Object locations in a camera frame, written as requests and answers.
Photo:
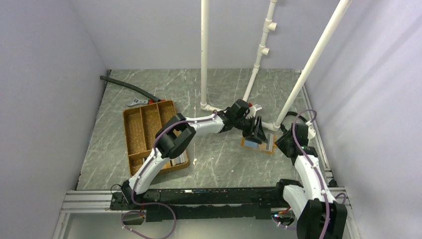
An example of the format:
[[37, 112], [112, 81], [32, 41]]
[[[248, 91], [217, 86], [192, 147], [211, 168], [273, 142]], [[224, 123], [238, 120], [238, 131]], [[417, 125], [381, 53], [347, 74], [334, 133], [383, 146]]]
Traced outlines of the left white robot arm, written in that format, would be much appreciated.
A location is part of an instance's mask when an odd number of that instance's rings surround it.
[[142, 205], [143, 195], [164, 165], [179, 157], [197, 135], [222, 133], [233, 128], [257, 144], [267, 143], [260, 116], [248, 116], [249, 103], [238, 99], [222, 111], [214, 110], [210, 116], [186, 118], [181, 113], [173, 116], [156, 134], [152, 150], [140, 169], [121, 186], [123, 202], [130, 209]]

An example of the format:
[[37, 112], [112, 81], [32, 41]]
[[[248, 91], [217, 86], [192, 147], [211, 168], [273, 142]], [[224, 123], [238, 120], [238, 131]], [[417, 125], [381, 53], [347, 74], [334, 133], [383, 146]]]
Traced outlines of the woven brown divided tray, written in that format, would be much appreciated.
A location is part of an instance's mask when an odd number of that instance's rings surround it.
[[170, 100], [122, 112], [130, 176], [140, 169], [152, 152], [158, 131], [175, 114], [175, 104]]

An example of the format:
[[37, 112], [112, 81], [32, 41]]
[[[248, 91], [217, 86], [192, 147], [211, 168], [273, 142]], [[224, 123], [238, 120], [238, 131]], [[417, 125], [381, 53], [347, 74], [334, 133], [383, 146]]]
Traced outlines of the orange leather card holder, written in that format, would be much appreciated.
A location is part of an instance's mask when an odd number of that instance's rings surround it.
[[252, 142], [249, 140], [246, 140], [245, 138], [242, 138], [241, 141], [241, 146], [248, 148], [248, 149], [252, 149], [255, 151], [259, 151], [262, 153], [267, 153], [267, 154], [271, 154], [273, 155], [275, 153], [275, 140], [276, 140], [276, 136], [272, 133], [268, 133], [266, 134], [266, 138], [268, 140], [267, 143], [263, 142], [261, 144], [258, 144], [256, 142]]

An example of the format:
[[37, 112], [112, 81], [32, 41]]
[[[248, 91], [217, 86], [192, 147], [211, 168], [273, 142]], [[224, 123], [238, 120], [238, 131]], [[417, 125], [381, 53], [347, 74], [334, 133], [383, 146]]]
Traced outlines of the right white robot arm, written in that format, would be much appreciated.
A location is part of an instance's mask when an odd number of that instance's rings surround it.
[[281, 180], [281, 189], [274, 193], [277, 205], [292, 209], [300, 239], [341, 239], [347, 208], [330, 192], [319, 166], [317, 151], [308, 145], [309, 127], [294, 123], [275, 145], [291, 159], [300, 181]]

